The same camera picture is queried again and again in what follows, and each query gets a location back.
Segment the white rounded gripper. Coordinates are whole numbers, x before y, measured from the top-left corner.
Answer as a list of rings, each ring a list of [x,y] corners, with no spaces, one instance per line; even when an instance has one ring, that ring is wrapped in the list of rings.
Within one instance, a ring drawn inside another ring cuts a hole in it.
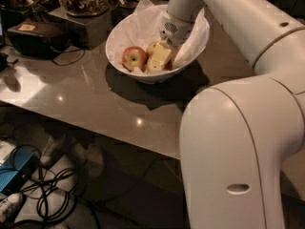
[[[192,30],[193,23],[180,20],[167,12],[163,13],[159,26],[162,40],[169,42],[173,46],[179,46],[187,41]],[[164,66],[173,56],[173,51],[167,43],[163,41],[156,42],[154,51],[147,61],[147,70],[149,72],[163,71]]]

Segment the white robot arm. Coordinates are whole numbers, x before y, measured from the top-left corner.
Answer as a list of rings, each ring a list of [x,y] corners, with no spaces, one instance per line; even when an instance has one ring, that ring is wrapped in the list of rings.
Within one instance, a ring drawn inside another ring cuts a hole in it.
[[[205,89],[182,116],[191,229],[285,229],[281,165],[304,147],[304,27],[266,0],[170,0],[162,37],[185,42],[201,6],[255,75]]]

